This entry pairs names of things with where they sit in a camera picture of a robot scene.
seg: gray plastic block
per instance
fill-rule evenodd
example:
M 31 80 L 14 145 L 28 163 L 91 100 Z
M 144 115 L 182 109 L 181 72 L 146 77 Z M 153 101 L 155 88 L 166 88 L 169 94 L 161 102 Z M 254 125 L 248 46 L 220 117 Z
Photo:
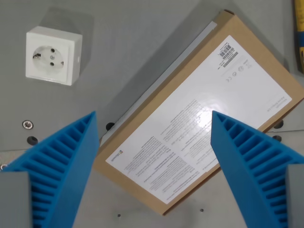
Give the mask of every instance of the gray plastic block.
M 304 164 L 289 165 L 286 171 L 286 200 L 289 228 L 304 227 Z
M 0 227 L 32 228 L 27 172 L 0 172 Z

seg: yellow object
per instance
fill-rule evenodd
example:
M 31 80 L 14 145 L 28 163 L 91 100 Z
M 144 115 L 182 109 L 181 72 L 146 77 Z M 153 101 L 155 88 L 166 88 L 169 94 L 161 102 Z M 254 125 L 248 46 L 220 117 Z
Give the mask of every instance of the yellow object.
M 304 72 L 304 0 L 294 0 L 294 3 L 302 72 Z

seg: bolt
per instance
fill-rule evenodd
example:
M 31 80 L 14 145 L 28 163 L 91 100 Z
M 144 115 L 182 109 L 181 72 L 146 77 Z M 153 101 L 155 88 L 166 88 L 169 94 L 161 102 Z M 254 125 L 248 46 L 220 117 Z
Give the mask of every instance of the bolt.
M 25 129 L 30 130 L 34 127 L 34 124 L 30 120 L 25 120 L 25 121 L 22 122 L 22 126 Z

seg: cardboard box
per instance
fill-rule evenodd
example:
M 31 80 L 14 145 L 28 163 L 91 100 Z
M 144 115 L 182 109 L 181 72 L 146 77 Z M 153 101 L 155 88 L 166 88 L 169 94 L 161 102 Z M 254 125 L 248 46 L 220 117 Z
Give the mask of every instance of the cardboard box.
M 213 109 L 266 131 L 304 98 L 304 89 L 237 16 L 223 11 L 214 22 L 112 131 L 94 163 L 94 169 L 163 215 L 219 170 L 208 149 Z

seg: electrical socket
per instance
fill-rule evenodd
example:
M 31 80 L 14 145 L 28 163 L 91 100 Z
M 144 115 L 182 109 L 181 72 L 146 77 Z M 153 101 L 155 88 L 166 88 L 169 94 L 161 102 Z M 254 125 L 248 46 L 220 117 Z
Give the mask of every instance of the electrical socket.
M 26 77 L 71 86 L 80 73 L 82 35 L 37 26 L 27 33 Z

